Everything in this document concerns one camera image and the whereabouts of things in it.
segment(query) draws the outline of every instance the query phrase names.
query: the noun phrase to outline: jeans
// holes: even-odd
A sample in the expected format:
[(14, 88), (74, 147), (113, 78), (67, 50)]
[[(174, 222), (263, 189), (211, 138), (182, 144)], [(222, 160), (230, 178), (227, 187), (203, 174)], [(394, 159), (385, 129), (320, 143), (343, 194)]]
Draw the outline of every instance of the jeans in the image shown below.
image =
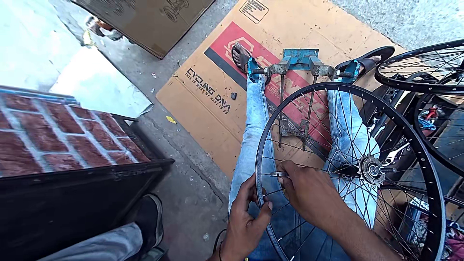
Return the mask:
[[(243, 133), (240, 155), (232, 178), (229, 193), (229, 211), (232, 202), (237, 197), (240, 185), (255, 171), (259, 140), (269, 120), (264, 96), (264, 82), (262, 76), (256, 83), (253, 83), (250, 79), (247, 80), (246, 127)], [(327, 172), (334, 171), (343, 164), (354, 163), (361, 155), (367, 154), (369, 151), (371, 155), (378, 157), (380, 149), (376, 141), (369, 136), (350, 94), (341, 91), (327, 91), (327, 99), (330, 111), (330, 134), (333, 142), (324, 169)], [(263, 156), (275, 158), (272, 141), (266, 140)], [(262, 159), (263, 173), (276, 170), (276, 163), (273, 159), (268, 158)], [(363, 217), (366, 225), (372, 228), (377, 207), (377, 197), (375, 196), (377, 195), (377, 189), (369, 185), (361, 186), (358, 178), (354, 178), (351, 183), (348, 183), (346, 179), (340, 179), (338, 174), (332, 173), (330, 176), (340, 196), (344, 198), (344, 202)], [(261, 177), (262, 186), (267, 192), (281, 189), (280, 183), (275, 177), (268, 175), (262, 175)], [(281, 191), (269, 195), (268, 198), (273, 203), (273, 212), (289, 202)], [(248, 212), (253, 217), (256, 217), (259, 208), (252, 202)], [(277, 238), (303, 222), (304, 220), (299, 217), (298, 213), (290, 205), (279, 210), (271, 219)], [(304, 240), (310, 231), (312, 231), (311, 236), (306, 239), (304, 246), (299, 250), (299, 254), (295, 256), (294, 260), (314, 260), (315, 258), (318, 258), (318, 260), (328, 260), (329, 258), (332, 260), (349, 260), (343, 249), (331, 237), (308, 223), (279, 241), (289, 258), (296, 252), (301, 244), (300, 242)], [(249, 260), (280, 260), (266, 232), (263, 234), (258, 247), (249, 255)]]

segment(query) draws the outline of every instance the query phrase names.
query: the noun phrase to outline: cardboard box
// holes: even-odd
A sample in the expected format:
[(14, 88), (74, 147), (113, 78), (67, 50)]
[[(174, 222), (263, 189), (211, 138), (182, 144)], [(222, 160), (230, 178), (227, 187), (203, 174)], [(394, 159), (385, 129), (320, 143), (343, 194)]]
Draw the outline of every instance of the cardboard box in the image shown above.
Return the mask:
[(214, 0), (72, 0), (163, 58)]
[[(263, 66), (280, 61), (284, 48), (317, 48), (319, 59), (332, 66), (380, 46), (393, 45), (397, 53), (404, 52), (387, 37), (323, 0), (239, 1), (157, 93), (159, 101), (230, 178), (240, 153), (246, 120), (245, 75), (234, 65), (231, 55), (236, 41)], [(373, 72), (356, 84), (369, 90), (379, 86)], [(290, 71), (284, 82), (285, 98), (312, 83), (313, 77), (309, 72)], [(265, 89), (270, 112), (280, 103), (279, 87), (280, 76), (276, 75)], [(230, 99), (232, 92), (238, 94), (236, 100)], [(322, 121), (328, 118), (326, 105), (325, 97), (316, 97), (313, 103)], [(307, 107), (302, 104), (301, 110), (307, 111)], [(300, 122), (301, 113), (296, 109), (286, 113), (294, 122)], [(311, 122), (320, 123), (313, 117), (312, 114)], [(273, 139), (278, 140), (277, 129), (273, 129), (272, 134)], [(331, 142), (323, 126), (311, 128), (309, 134), (320, 142), (321, 150), (324, 144)], [(302, 145), (296, 137), (285, 138), (285, 143)], [(276, 158), (292, 159), (311, 167), (320, 168), (324, 162), (316, 154), (288, 146), (281, 149), (275, 146), (275, 154)]]

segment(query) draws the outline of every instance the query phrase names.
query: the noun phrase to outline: shoe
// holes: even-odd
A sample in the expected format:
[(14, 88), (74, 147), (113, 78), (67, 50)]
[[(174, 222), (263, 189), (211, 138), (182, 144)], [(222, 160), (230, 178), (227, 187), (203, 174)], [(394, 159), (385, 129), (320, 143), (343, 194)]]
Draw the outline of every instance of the shoe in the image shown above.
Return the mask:
[(161, 222), (163, 208), (161, 200), (154, 194), (144, 195), (139, 204), (140, 207), (134, 222), (142, 232), (143, 244), (138, 253), (142, 256), (158, 246), (163, 239), (163, 224)]

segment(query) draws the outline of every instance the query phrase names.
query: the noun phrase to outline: label sticker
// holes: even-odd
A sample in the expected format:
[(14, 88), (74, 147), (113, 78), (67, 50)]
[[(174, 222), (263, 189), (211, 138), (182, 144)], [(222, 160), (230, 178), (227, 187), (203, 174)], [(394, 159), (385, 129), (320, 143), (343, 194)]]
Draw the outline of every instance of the label sticker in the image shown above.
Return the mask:
[(263, 17), (267, 14), (267, 12), (269, 12), (269, 8), (265, 7), (263, 4), (261, 4), (257, 0), (248, 0), (240, 8), (240, 12), (242, 12), (246, 17), (248, 17), (255, 24), (258, 24), (263, 19)]

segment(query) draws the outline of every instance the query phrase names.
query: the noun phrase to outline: debris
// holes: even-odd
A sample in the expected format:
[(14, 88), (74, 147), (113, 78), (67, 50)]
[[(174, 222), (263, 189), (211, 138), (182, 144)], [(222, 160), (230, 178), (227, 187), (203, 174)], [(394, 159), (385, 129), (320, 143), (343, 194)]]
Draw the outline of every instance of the debris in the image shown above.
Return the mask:
[(82, 36), (83, 40), (84, 40), (84, 44), (87, 45), (87, 46), (92, 46), (93, 45), (93, 41), (92, 41), (92, 38), (90, 37), (90, 32), (89, 30), (85, 30), (83, 36)]
[(177, 124), (177, 122), (171, 116), (166, 116), (166, 119), (168, 119), (169, 122)]

